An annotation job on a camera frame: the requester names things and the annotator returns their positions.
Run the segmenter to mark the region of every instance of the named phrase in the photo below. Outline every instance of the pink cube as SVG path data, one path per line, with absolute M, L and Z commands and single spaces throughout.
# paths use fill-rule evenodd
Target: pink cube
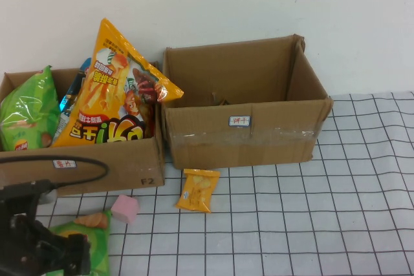
M 136 214 L 140 211 L 140 206 L 135 198 L 120 195 L 112 206 L 111 211 L 115 219 L 131 224 L 134 222 Z

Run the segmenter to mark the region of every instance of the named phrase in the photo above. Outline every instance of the floor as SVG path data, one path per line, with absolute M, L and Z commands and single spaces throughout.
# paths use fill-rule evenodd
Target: floor
M 185 179 L 168 157 L 164 187 L 63 197 L 38 218 L 136 196 L 136 222 L 111 224 L 111 275 L 410 275 L 413 142 L 412 92 L 339 96 L 311 162 L 220 169 L 212 214 L 174 207 Z

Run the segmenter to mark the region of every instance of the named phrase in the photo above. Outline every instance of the open cardboard box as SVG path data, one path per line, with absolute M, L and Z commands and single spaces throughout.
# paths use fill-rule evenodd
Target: open cardboard box
M 64 97 L 79 69 L 52 70 L 59 101 Z M 20 86 L 35 72 L 5 74 L 0 86 L 0 101 Z M 136 189 L 164 185 L 164 150 L 160 129 L 160 109 L 155 115 L 155 136 L 129 142 L 101 143 L 72 147 L 55 147 L 24 151 L 0 152 L 0 158 L 26 155 L 81 156 L 106 163 L 110 168 L 107 177 L 86 184 L 63 187 L 59 195 L 75 195 Z M 76 168 L 58 168 L 61 163 L 53 161 L 16 162 L 0 165 L 0 186 L 50 179 L 53 182 L 75 181 L 97 176 L 102 168 L 92 164 L 76 163 Z
M 184 96 L 163 105 L 163 131 L 178 169 L 309 161 L 332 109 L 293 35 L 167 48 L 163 72 Z M 230 105 L 213 106 L 212 94 Z

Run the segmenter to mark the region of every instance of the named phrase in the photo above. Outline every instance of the green chip bag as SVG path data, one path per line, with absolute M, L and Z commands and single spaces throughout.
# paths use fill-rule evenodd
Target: green chip bag
M 93 215 L 77 218 L 73 222 L 50 228 L 51 232 L 68 237 L 71 234 L 84 234 L 88 236 L 91 244 L 91 273 L 89 276 L 110 276 L 108 239 L 111 211 L 95 213 Z M 47 276 L 63 276 L 63 271 L 53 271 Z
M 1 103 L 0 139 L 4 151 L 48 147 L 58 127 L 58 95 L 50 66 L 35 73 Z

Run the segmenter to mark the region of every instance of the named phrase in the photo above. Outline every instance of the label on box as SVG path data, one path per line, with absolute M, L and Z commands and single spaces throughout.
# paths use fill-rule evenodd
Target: label on box
M 249 127 L 250 126 L 250 116 L 231 116 L 228 119 L 229 126 L 236 127 Z
M 54 168 L 76 168 L 75 161 L 53 160 Z

